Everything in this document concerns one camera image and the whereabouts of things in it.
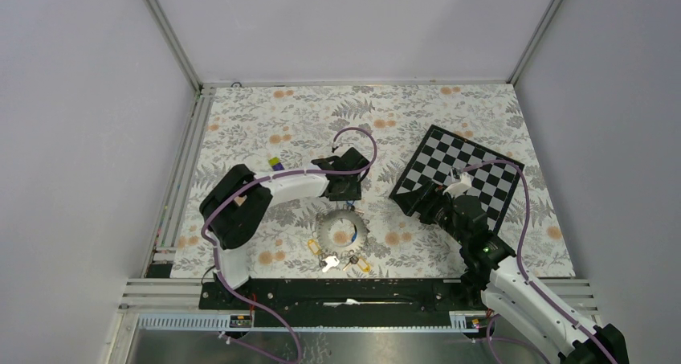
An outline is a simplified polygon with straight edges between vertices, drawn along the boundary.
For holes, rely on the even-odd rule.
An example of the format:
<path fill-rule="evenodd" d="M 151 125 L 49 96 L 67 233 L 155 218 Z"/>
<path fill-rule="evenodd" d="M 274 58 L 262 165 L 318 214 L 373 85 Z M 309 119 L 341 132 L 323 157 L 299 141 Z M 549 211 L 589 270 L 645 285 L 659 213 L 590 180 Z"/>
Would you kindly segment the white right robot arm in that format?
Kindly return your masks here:
<path fill-rule="evenodd" d="M 463 174 L 448 187 L 429 182 L 391 197 L 405 215 L 439 226 L 459 244 L 466 265 L 462 302 L 495 311 L 547 363 L 627 363 L 623 333 L 611 324 L 598 325 L 536 278 L 520 254 L 489 228 L 487 212 L 465 193 L 468 187 Z"/>

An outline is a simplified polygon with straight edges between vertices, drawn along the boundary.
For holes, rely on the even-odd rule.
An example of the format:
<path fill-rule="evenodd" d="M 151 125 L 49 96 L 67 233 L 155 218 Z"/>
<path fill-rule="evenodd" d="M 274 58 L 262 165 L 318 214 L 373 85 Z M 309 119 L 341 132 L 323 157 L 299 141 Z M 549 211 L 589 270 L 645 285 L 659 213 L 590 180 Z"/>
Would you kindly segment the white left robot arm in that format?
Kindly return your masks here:
<path fill-rule="evenodd" d="M 257 174 L 244 164 L 232 167 L 199 206 L 202 237 L 213 248 L 221 282 L 218 298 L 232 309 L 247 303 L 246 244 L 270 207 L 302 198 L 358 199 L 362 176 L 372 164 L 351 147 L 341 156 L 316 159 L 303 169 Z"/>

